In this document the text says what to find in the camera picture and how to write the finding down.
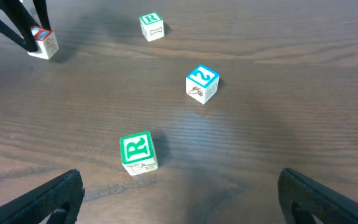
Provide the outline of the red letter I block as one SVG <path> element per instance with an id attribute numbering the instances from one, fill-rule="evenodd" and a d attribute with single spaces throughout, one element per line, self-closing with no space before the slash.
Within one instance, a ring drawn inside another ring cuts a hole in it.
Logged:
<path id="1" fill-rule="evenodd" d="M 59 50 L 55 32 L 37 26 L 32 26 L 30 29 L 38 49 L 36 52 L 28 52 L 28 54 L 45 60 L 51 59 Z"/>

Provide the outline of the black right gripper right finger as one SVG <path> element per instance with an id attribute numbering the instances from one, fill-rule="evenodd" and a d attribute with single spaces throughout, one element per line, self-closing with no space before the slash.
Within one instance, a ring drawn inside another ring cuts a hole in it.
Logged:
<path id="1" fill-rule="evenodd" d="M 284 168 L 277 186 L 286 223 L 358 223 L 357 202 L 294 169 Z"/>

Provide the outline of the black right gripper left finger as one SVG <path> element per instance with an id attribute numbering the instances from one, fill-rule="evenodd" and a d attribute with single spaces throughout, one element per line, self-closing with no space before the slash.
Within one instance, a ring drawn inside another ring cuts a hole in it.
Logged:
<path id="1" fill-rule="evenodd" d="M 85 196 L 80 172 L 69 170 L 24 195 L 0 206 L 0 223 L 71 223 Z"/>

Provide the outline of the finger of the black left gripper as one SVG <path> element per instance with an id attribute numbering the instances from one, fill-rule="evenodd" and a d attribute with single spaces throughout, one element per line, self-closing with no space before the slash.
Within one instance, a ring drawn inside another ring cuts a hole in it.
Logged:
<path id="1" fill-rule="evenodd" d="M 0 10 L 5 13 L 20 34 L 17 34 L 2 20 L 0 20 L 0 33 L 11 39 L 26 51 L 37 52 L 39 48 L 31 28 L 33 26 L 38 26 L 38 23 L 29 14 L 20 0 L 0 0 Z"/>
<path id="2" fill-rule="evenodd" d="M 33 0 L 35 10 L 40 19 L 40 23 L 44 29 L 51 29 L 50 21 L 48 18 L 47 4 L 46 0 Z"/>

